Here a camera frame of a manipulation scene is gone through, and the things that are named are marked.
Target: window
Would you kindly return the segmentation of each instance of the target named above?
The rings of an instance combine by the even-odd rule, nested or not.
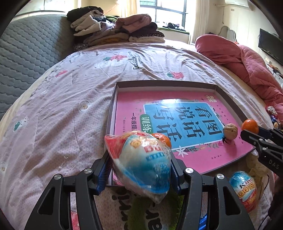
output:
[[[187,0],[140,0],[140,13],[149,14],[154,22],[185,27]]]

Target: green label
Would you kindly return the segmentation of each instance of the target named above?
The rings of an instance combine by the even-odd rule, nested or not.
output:
[[[150,116],[147,114],[142,114],[140,116],[141,130],[145,133],[153,134],[152,124]]]

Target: blue rectangle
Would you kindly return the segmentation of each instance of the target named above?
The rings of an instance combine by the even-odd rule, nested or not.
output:
[[[223,124],[207,103],[145,104],[154,133],[167,135],[172,149],[211,143],[223,137]]]

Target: air conditioner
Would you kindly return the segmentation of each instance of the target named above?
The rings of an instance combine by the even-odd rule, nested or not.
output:
[[[236,5],[236,6],[250,8],[248,4],[248,0],[225,0],[225,3],[229,5]]]

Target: wall outlet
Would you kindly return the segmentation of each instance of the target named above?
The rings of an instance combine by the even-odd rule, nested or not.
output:
[[[268,57],[265,58],[265,61],[266,61],[268,64],[271,64],[271,63],[272,63],[272,61],[271,61]]]

